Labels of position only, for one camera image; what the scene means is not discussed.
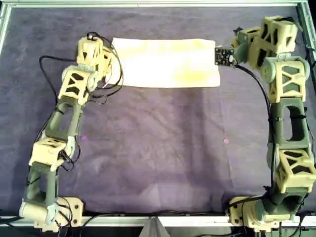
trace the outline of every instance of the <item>white towel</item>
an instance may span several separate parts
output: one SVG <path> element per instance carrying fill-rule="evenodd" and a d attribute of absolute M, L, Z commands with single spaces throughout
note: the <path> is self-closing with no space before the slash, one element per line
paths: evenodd
<path fill-rule="evenodd" d="M 124 71 L 124 85 L 180 88 L 220 85 L 215 65 L 215 42 L 204 39 L 113 39 Z M 109 83 L 119 78 L 117 60 L 112 62 Z"/>

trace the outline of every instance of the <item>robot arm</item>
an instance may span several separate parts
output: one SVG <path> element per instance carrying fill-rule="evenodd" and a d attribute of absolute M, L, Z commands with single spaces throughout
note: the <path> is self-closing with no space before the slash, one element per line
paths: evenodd
<path fill-rule="evenodd" d="M 237 29 L 231 48 L 216 48 L 218 65 L 248 62 L 269 84 L 271 114 L 267 163 L 274 167 L 272 187 L 261 197 L 235 197 L 230 201 L 230 221 L 258 231 L 271 231 L 291 220 L 316 180 L 314 155 L 303 102 L 310 67 L 291 56 L 298 28 L 289 18 L 266 17 L 261 27 Z M 283 136 L 284 110 L 290 110 L 293 136 Z"/>
<path fill-rule="evenodd" d="M 56 220 L 59 224 L 67 224 L 60 208 L 68 205 L 64 213 L 69 213 L 68 218 L 76 214 L 75 222 L 81 223 L 78 218 L 82 216 L 83 203 L 73 197 L 58 197 L 57 171 L 65 162 L 73 165 L 82 108 L 97 83 L 108 73 L 111 59 L 111 50 L 103 46 L 103 40 L 97 35 L 88 34 L 79 40 L 77 64 L 69 66 L 62 73 L 58 103 L 40 138 L 33 145 L 27 187 L 19 211 L 21 217 L 34 220 L 37 228 L 58 231 Z M 72 114 L 69 127 L 64 129 L 62 121 L 67 110 Z M 46 179 L 46 190 L 40 188 L 43 178 Z"/>

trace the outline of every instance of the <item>purple fabric surface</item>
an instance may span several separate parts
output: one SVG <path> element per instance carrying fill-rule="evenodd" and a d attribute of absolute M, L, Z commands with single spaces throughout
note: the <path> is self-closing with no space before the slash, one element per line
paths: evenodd
<path fill-rule="evenodd" d="M 296 10 L 14 8 L 0 56 L 0 208 L 19 208 L 33 141 L 53 110 L 52 92 L 38 66 L 41 55 L 72 58 L 88 31 L 230 45 L 233 29 L 260 25 L 265 15 L 296 18 Z M 67 65 L 45 61 L 57 90 Z M 262 93 L 244 72 L 221 67 L 220 73 L 216 88 L 124 87 L 104 106 L 88 103 L 78 139 L 82 154 L 73 172 L 60 170 L 60 196 L 79 197 L 91 211 L 148 213 L 222 210 L 234 196 L 263 194 L 270 170 Z M 314 134 L 315 102 L 309 80 L 306 106 Z M 315 196 L 305 209 L 316 208 Z"/>

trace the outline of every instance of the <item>metal frame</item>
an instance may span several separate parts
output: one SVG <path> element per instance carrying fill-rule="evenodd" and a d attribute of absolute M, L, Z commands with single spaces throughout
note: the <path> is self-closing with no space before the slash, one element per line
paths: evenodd
<path fill-rule="evenodd" d="M 82 224 L 84 224 L 90 216 L 84 216 L 82 218 Z M 96 227 L 142 227 L 145 225 L 149 216 L 144 217 L 98 217 L 90 221 L 86 226 Z M 233 227 L 229 222 L 228 216 L 161 216 L 159 217 L 162 225 L 165 227 Z M 282 222 L 283 227 L 297 227 L 300 222 L 300 217 L 296 216 L 293 221 Z M 11 223 L 18 227 L 31 227 L 34 226 L 34 221 L 28 219 L 21 219 Z M 306 216 L 302 222 L 304 227 L 316 227 L 316 217 Z"/>
<path fill-rule="evenodd" d="M 302 21 L 306 43 L 316 48 L 316 33 L 307 0 L 2 0 L 0 12 L 0 54 L 12 8 L 45 7 L 238 7 L 238 6 L 296 6 Z M 316 60 L 316 52 L 311 61 Z M 90 217 L 84 216 L 82 223 Z M 99 217 L 87 226 L 137 227 L 144 226 L 149 217 Z M 159 217 L 165 227 L 232 227 L 227 216 L 174 216 Z M 15 226 L 33 226 L 31 220 L 21 219 L 12 223 Z M 282 222 L 283 227 L 295 227 L 299 217 L 294 221 Z M 316 216 L 305 217 L 302 226 L 316 227 Z"/>

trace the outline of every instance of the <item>black cable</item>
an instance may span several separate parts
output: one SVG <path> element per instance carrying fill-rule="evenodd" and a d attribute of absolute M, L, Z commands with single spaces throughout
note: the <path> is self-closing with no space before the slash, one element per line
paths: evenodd
<path fill-rule="evenodd" d="M 278 237 L 282 237 L 282 221 L 278 225 Z"/>
<path fill-rule="evenodd" d="M 246 198 L 246 199 L 239 200 L 239 201 L 235 201 L 235 202 L 229 204 L 226 209 L 228 210 L 228 209 L 231 208 L 232 206 L 235 206 L 235 205 L 238 205 L 238 204 L 241 204 L 241 203 L 244 203 L 244 202 L 248 202 L 248 201 L 258 201 L 258 200 L 262 200 L 262 199 L 265 199 L 265 198 L 266 198 L 265 196 L 260 196 L 260 197 L 248 197 L 248 198 Z"/>
<path fill-rule="evenodd" d="M 300 216 L 300 222 L 299 222 L 299 224 L 298 224 L 296 230 L 295 230 L 294 233 L 291 234 L 289 237 L 294 237 L 294 236 L 297 234 L 298 231 L 300 231 L 299 236 L 301 235 L 301 230 L 302 230 L 301 227 L 302 227 L 302 223 L 303 223 L 303 220 L 304 220 L 305 216 L 306 216 L 306 215 Z"/>
<path fill-rule="evenodd" d="M 241 205 L 241 221 L 242 221 L 242 226 L 243 226 L 243 229 L 245 231 L 246 236 L 248 236 L 248 233 L 247 233 L 247 229 L 245 227 L 245 221 L 244 221 L 244 217 L 243 217 L 243 206 L 244 206 L 245 202 L 247 202 L 248 199 L 250 199 L 250 197 L 243 200 L 244 202 Z"/>
<path fill-rule="evenodd" d="M 316 61 L 313 62 L 313 64 L 311 65 L 311 69 L 313 69 L 316 65 Z"/>
<path fill-rule="evenodd" d="M 196 237 L 235 237 L 235 236 L 240 236 L 243 233 L 235 233 L 235 234 L 224 234 L 224 235 L 215 235 L 215 234 L 209 234 L 209 235 L 200 235 Z"/>
<path fill-rule="evenodd" d="M 72 225 L 71 225 L 71 222 L 73 221 L 74 214 L 73 214 L 73 211 L 71 210 L 70 203 L 68 202 L 68 200 L 65 199 L 64 197 L 61 197 L 61 198 L 62 198 L 63 200 L 65 200 L 65 202 L 67 203 L 68 206 L 62 205 L 62 204 L 59 204 L 59 203 L 57 203 L 57 205 L 69 210 L 69 218 L 68 218 L 64 213 L 62 213 L 61 211 L 59 211 L 59 213 L 60 213 L 60 214 L 65 218 L 65 220 L 68 222 L 67 225 L 65 225 L 65 226 L 63 226 L 63 227 L 68 227 L 68 226 L 69 226 L 69 227 L 70 227 L 70 230 L 71 230 L 71 236 L 73 236 L 73 230 L 72 230 L 73 227 L 72 227 Z"/>
<path fill-rule="evenodd" d="M 75 137 L 75 143 L 76 143 L 76 145 L 78 147 L 78 154 L 77 154 L 77 158 L 74 160 L 74 164 L 78 161 L 78 159 L 80 158 L 80 155 L 81 155 L 81 147 L 80 147 L 80 145 L 79 145 L 79 143 L 77 141 L 77 136 Z"/>
<path fill-rule="evenodd" d="M 272 159 L 271 159 L 271 189 L 274 187 L 274 179 L 275 179 L 275 130 L 274 130 L 274 125 L 272 121 L 272 112 L 271 112 L 271 107 L 270 107 L 270 102 L 269 102 L 269 97 L 265 91 L 265 88 L 263 87 L 262 83 L 260 82 L 260 79 L 249 69 L 240 66 L 240 65 L 235 65 L 235 68 L 238 68 L 246 73 L 248 73 L 250 76 L 252 76 L 255 81 L 258 83 L 266 101 L 266 106 L 267 106 L 267 112 L 268 112 L 268 121 L 269 121 L 269 129 L 270 129 L 270 135 L 271 135 L 271 140 L 272 140 Z"/>
<path fill-rule="evenodd" d="M 54 93 L 54 97 L 55 97 L 55 104 L 57 105 L 58 103 L 58 97 L 57 97 L 57 92 L 50 80 L 50 78 L 48 77 L 44 67 L 43 67 L 43 59 L 44 58 L 49 58 L 49 59 L 54 59 L 54 60 L 58 60 L 58 61 L 64 61 L 64 62 L 75 62 L 76 60 L 75 59 L 68 59 L 68 58 L 59 58 L 59 57 L 54 57 L 54 56 L 49 56 L 49 55 L 43 55 L 39 58 L 39 67 L 42 71 L 42 73 L 44 74 L 44 77 L 46 79 L 46 81 L 48 82 L 50 88 L 52 89 L 53 93 Z"/>
<path fill-rule="evenodd" d="M 312 138 L 312 153 L 313 153 L 313 156 L 314 156 L 314 162 L 316 163 L 316 158 L 315 158 L 315 151 L 314 151 L 314 148 L 315 148 L 315 140 L 314 140 L 314 135 L 313 135 L 313 133 L 312 133 L 312 131 L 311 131 L 311 129 L 310 129 L 310 127 L 309 127 L 309 125 L 308 125 L 308 122 L 307 122 L 307 120 L 306 120 L 306 125 L 307 125 L 307 130 L 308 130 L 308 132 L 310 133 L 310 135 L 311 135 L 311 138 Z"/>
<path fill-rule="evenodd" d="M 103 42 L 104 42 L 104 41 L 107 41 L 107 42 L 110 44 L 110 47 L 108 48 L 108 50 L 109 50 L 109 51 L 116 57 L 116 59 L 118 60 L 119 69 L 120 69 L 120 76 L 119 76 L 119 79 L 118 79 L 113 85 L 111 85 L 111 86 L 109 86 L 109 87 L 105 87 L 105 88 L 100 88 L 100 87 L 98 87 L 98 88 L 97 88 L 97 89 L 100 89 L 100 90 L 112 89 L 112 88 L 116 87 L 116 86 L 120 83 L 120 81 L 122 81 L 121 85 L 119 86 L 119 88 L 118 88 L 116 91 L 107 94 L 107 96 L 114 95 L 114 94 L 116 94 L 119 90 L 121 90 L 121 88 L 123 87 L 123 82 L 124 82 L 123 67 L 122 67 L 122 64 L 121 64 L 121 62 L 120 62 L 120 59 L 119 59 L 119 56 L 118 56 L 118 52 L 117 52 L 117 50 L 115 49 L 115 47 L 114 47 L 114 45 L 112 44 L 112 42 L 111 42 L 108 38 L 106 38 L 106 37 L 104 37 L 104 36 L 101 36 L 101 35 L 99 35 L 99 34 L 96 33 L 96 32 L 88 32 L 88 33 L 87 33 L 87 38 L 88 38 L 90 35 L 93 35 L 93 36 L 92 36 L 92 39 L 93 39 L 93 37 L 98 37 L 98 38 L 100 38 Z"/>
<path fill-rule="evenodd" d="M 7 224 L 7 223 L 12 223 L 14 221 L 18 221 L 18 220 L 21 220 L 21 219 L 23 219 L 23 218 L 20 217 L 20 216 L 11 217 L 11 218 L 7 218 L 7 219 L 0 218 L 0 225 Z"/>
<path fill-rule="evenodd" d="M 112 216 L 112 215 L 111 215 L 111 214 L 100 214 L 100 215 L 97 215 L 97 216 L 92 216 L 92 217 L 90 217 L 90 218 L 81 226 L 81 229 L 80 229 L 80 232 L 79 232 L 79 237 L 81 237 L 82 232 L 83 232 L 83 229 L 86 227 L 86 225 L 87 225 L 90 221 L 92 221 L 92 220 L 94 220 L 94 219 L 96 219 L 96 218 L 98 218 L 98 217 L 103 217 L 103 216 Z"/>
<path fill-rule="evenodd" d="M 10 223 L 6 223 L 6 225 L 7 225 L 8 227 L 10 227 L 10 228 L 16 230 L 17 232 L 20 232 L 20 233 L 24 234 L 24 235 L 27 234 L 28 236 L 32 236 L 32 237 L 40 237 L 40 235 L 38 235 L 38 234 L 30 233 L 30 232 L 27 232 L 27 231 L 22 231 L 22 230 L 20 230 L 18 227 L 14 226 L 14 225 L 12 225 L 12 224 L 10 224 Z"/>

